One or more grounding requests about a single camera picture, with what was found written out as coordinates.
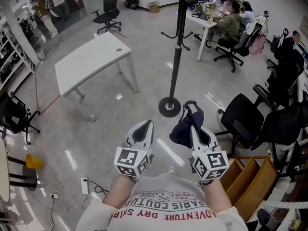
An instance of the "power strip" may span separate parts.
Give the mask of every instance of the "power strip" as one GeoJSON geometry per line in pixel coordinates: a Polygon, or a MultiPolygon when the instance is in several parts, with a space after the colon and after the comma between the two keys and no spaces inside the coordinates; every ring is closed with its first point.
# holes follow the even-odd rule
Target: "power strip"
{"type": "Polygon", "coordinates": [[[84,181],[87,178],[81,177],[81,189],[82,189],[82,193],[83,194],[89,194],[89,186],[88,186],[88,182],[84,181]]]}

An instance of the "white sneaker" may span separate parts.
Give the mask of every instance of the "white sneaker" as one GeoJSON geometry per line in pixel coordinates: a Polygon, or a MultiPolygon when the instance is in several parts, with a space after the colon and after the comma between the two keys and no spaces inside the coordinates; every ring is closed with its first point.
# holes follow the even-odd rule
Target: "white sneaker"
{"type": "Polygon", "coordinates": [[[57,36],[58,34],[59,34],[58,32],[52,33],[51,38],[54,38],[54,37],[57,36]]]}
{"type": "Polygon", "coordinates": [[[173,175],[177,175],[177,171],[176,171],[176,169],[175,169],[174,167],[170,167],[170,168],[168,169],[168,173],[169,173],[169,174],[173,174],[173,175]]]}

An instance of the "navy blue bag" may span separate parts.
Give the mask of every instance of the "navy blue bag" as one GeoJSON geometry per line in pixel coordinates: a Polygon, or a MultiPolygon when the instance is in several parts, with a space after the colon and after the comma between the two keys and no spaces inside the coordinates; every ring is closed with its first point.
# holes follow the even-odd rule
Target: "navy blue bag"
{"type": "Polygon", "coordinates": [[[200,129],[204,121],[203,110],[199,108],[195,101],[187,101],[183,105],[183,114],[178,122],[178,124],[173,128],[172,133],[170,133],[169,138],[176,144],[185,145],[190,148],[191,145],[191,136],[190,129],[191,126],[194,126],[197,132],[200,134],[200,129]],[[194,105],[197,109],[196,112],[192,113],[189,105],[194,105]]]}

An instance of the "round table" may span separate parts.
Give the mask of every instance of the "round table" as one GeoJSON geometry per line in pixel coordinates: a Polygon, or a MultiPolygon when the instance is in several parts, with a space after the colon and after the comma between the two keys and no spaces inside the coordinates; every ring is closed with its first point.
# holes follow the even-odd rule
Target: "round table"
{"type": "Polygon", "coordinates": [[[3,140],[0,140],[0,196],[7,202],[10,199],[10,186],[27,187],[34,191],[37,187],[38,179],[35,169],[29,169],[26,162],[13,158],[6,154],[3,140]],[[8,161],[23,165],[23,175],[16,175],[9,173],[8,161]],[[11,181],[11,178],[21,179],[24,182],[11,181]]]}

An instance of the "person in green hoodie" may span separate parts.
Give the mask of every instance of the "person in green hoodie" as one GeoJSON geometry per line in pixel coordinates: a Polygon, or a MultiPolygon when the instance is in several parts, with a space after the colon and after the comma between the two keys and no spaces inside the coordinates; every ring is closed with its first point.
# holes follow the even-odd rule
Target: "person in green hoodie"
{"type": "MultiPolygon", "coordinates": [[[[211,42],[214,35],[219,36],[221,39],[226,40],[237,40],[239,34],[240,22],[243,18],[240,16],[240,5],[236,0],[228,0],[226,3],[226,9],[230,13],[224,19],[214,18],[214,21],[217,22],[215,27],[209,29],[207,34],[207,39],[205,45],[211,48],[211,42]]],[[[202,35],[194,34],[194,37],[202,41],[202,35]]]]}

